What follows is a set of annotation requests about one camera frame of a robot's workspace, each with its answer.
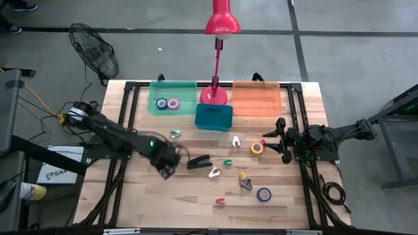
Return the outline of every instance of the blue tape roll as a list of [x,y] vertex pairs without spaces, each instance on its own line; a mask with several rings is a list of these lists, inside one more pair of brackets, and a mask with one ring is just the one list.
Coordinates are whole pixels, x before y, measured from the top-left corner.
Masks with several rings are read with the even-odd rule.
[[157,108],[159,110],[164,110],[167,108],[167,100],[164,98],[157,99],[157,102],[155,104],[157,105]]
[[[264,192],[268,194],[266,198],[261,197],[261,193],[264,193]],[[257,199],[260,202],[268,202],[271,198],[272,198],[272,192],[270,191],[270,189],[263,187],[257,191]]]

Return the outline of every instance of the orange plastic bin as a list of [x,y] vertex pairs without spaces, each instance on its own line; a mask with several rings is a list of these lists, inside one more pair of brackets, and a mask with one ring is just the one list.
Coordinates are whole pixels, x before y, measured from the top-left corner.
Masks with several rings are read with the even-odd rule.
[[281,112],[280,84],[234,81],[233,108],[238,116],[277,116]]

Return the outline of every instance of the shoe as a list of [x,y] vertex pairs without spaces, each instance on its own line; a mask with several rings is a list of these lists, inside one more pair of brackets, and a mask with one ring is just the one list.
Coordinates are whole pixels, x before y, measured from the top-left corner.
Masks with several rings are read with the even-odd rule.
[[38,9],[38,5],[34,3],[27,3],[25,1],[18,1],[17,3],[10,3],[14,12],[33,11]]
[[18,33],[22,32],[22,28],[17,26],[17,25],[12,25],[8,29],[6,29],[6,28],[0,28],[0,29],[4,30],[8,34],[12,34],[12,35],[15,35],[15,34],[18,34]]

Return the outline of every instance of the lamp base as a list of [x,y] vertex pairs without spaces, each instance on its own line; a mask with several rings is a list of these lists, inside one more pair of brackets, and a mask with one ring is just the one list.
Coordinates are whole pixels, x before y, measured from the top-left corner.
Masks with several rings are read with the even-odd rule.
[[208,86],[201,93],[201,102],[204,104],[227,104],[227,92],[222,87],[217,87],[216,96],[212,95],[212,87]]

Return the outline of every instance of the gray floor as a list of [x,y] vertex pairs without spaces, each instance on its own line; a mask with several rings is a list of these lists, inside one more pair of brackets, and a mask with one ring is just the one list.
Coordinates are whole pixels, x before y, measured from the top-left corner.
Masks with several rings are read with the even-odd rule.
[[[232,0],[242,29],[291,29],[286,0]],[[39,0],[36,12],[3,14],[24,26],[68,27],[83,22],[93,27],[202,29],[212,11],[209,0]],[[414,0],[294,0],[300,30],[418,31]],[[118,79],[209,79],[214,69],[213,37],[206,35],[102,34],[120,63]],[[330,126],[348,125],[378,112],[386,102],[418,83],[418,38],[302,37],[310,81],[319,82]],[[0,34],[0,66],[37,70],[25,79],[53,109],[80,98],[83,62],[65,33]],[[219,75],[248,80],[260,72],[267,80],[301,81],[292,36],[234,35],[225,41]],[[88,69],[94,85],[85,101],[101,102],[105,88]],[[28,91],[21,96],[34,101]],[[32,109],[42,117],[42,112]],[[63,134],[55,120],[46,124],[52,138],[41,145],[77,142]],[[39,122],[18,110],[15,134],[30,138]],[[396,180],[381,135],[372,142],[348,140],[340,150],[344,187],[352,222],[359,228],[418,233],[418,187],[382,192],[380,185]],[[63,225],[70,206],[53,210],[66,196],[40,204],[42,227]]]

